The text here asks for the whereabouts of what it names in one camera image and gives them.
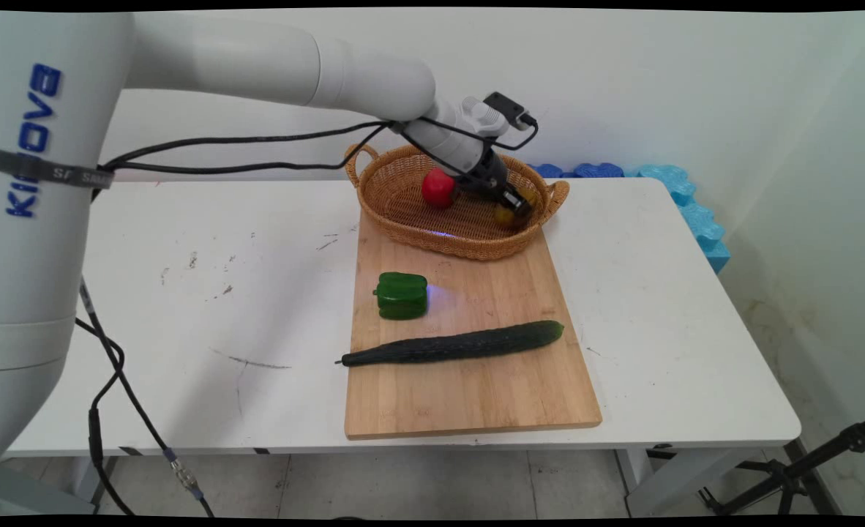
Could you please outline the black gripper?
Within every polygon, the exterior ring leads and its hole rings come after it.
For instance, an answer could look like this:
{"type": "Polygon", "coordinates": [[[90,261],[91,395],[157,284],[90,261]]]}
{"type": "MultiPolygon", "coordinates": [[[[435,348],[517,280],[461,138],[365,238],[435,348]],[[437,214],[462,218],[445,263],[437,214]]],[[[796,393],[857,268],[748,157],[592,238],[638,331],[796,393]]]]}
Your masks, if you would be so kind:
{"type": "Polygon", "coordinates": [[[535,191],[507,183],[506,164],[493,148],[485,148],[475,167],[457,177],[460,190],[473,195],[502,195],[493,210],[496,223],[526,223],[536,200],[535,191]]]}

